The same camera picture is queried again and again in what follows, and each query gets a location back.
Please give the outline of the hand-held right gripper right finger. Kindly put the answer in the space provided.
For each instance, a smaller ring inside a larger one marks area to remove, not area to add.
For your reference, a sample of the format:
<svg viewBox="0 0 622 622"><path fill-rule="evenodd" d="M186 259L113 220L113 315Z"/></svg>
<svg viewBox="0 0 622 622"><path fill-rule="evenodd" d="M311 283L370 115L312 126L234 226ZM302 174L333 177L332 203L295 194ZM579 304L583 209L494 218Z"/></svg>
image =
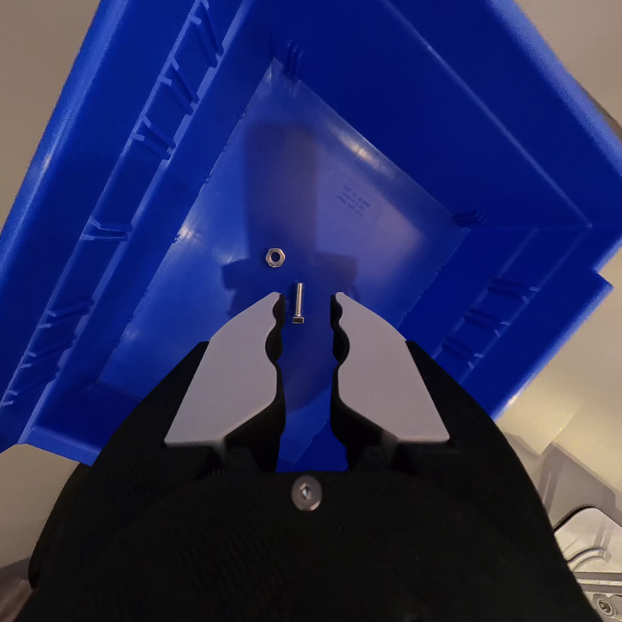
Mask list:
<svg viewBox="0 0 622 622"><path fill-rule="evenodd" d="M450 434L406 338L343 292L331 297L333 372L330 426L348 470L367 449L392 461L399 447L445 445Z"/></svg>

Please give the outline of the grey plastic tray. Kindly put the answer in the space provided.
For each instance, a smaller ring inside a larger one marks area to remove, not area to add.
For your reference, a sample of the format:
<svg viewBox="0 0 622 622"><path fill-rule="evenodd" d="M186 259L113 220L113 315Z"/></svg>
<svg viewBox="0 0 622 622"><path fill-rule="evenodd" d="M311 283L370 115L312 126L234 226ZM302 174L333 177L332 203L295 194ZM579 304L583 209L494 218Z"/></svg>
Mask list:
<svg viewBox="0 0 622 622"><path fill-rule="evenodd" d="M504 435L531 477L587 600L602 621L620 621L621 490L554 443L537 454L517 435Z"/></svg>

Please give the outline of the blue plastic storage bin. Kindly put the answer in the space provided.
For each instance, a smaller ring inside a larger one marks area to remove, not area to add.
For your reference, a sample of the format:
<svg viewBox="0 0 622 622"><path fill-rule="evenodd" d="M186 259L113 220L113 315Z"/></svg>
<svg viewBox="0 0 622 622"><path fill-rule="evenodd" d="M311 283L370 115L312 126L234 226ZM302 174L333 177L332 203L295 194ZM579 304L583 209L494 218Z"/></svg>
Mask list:
<svg viewBox="0 0 622 622"><path fill-rule="evenodd" d="M93 463L296 282L281 468L345 466L338 291L496 418L620 244L621 146L512 1L102 1L1 235L1 451Z"/></svg>

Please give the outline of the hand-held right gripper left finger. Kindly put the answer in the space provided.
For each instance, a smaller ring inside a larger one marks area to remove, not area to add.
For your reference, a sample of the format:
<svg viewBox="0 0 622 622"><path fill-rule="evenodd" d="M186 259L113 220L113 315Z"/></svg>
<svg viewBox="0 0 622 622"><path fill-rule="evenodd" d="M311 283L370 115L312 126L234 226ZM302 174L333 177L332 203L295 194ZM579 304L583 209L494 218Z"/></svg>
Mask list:
<svg viewBox="0 0 622 622"><path fill-rule="evenodd" d="M286 418L278 365L284 322L285 297L271 292L214 334L167 432L167 447L208 447L221 460L242 448L261 470L276 470Z"/></svg>

